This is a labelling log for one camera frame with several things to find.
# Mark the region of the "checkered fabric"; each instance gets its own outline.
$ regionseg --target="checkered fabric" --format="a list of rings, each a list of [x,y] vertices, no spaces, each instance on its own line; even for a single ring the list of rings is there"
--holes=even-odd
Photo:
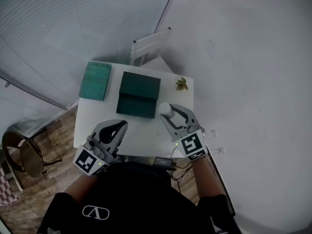
[[[11,204],[17,200],[11,192],[9,182],[4,178],[4,171],[0,168],[0,206]]]

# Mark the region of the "green book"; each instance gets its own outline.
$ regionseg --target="green book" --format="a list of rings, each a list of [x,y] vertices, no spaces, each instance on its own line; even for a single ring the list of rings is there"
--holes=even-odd
[[[111,64],[88,62],[80,87],[79,97],[104,100]]]

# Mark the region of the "person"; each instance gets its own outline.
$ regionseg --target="person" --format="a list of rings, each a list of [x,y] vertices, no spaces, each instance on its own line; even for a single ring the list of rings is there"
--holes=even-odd
[[[206,160],[191,162],[199,203],[171,187],[167,171],[136,162],[114,163],[100,176],[82,175],[50,204],[40,234],[135,232],[241,233]]]

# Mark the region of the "black t-shirt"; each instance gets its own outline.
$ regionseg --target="black t-shirt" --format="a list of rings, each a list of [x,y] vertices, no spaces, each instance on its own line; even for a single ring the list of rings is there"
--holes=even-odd
[[[165,170],[127,162],[111,165],[81,204],[56,194],[38,233],[215,233],[211,218],[220,229],[240,233],[226,196],[204,197],[196,206],[171,187]]]

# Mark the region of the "white table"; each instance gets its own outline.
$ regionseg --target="white table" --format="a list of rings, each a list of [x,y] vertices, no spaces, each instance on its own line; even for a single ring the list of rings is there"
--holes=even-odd
[[[128,122],[128,131],[119,147],[118,154],[130,156],[170,157],[176,147],[171,142],[165,125],[156,111],[155,119],[117,114],[116,108],[119,98],[119,88],[123,72],[132,72],[140,75],[161,79],[157,109],[163,102],[179,104],[193,110],[194,81],[186,78],[189,90],[177,91],[176,81],[181,76],[167,72],[111,63],[112,69],[106,88],[104,101],[80,98],[76,118],[74,147],[85,143],[97,124],[110,119],[123,119]],[[183,157],[175,150],[173,157]]]

